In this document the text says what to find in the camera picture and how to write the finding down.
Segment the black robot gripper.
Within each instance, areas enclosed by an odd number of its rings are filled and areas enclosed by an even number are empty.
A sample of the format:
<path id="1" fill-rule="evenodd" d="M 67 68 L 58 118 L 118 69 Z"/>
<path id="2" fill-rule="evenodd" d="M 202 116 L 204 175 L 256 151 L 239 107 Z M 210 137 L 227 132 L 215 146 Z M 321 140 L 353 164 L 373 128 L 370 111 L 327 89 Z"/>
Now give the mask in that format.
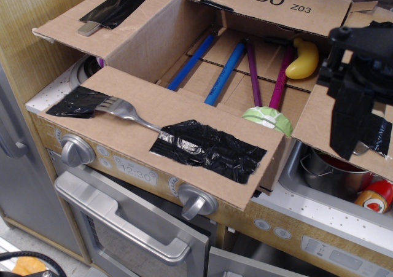
<path id="1" fill-rule="evenodd" d="M 329 43 L 330 54 L 317 83 L 335 98 L 330 147 L 349 160 L 360 139 L 360 126 L 372 111 L 373 97 L 392 97 L 392 23 L 334 28 Z"/>

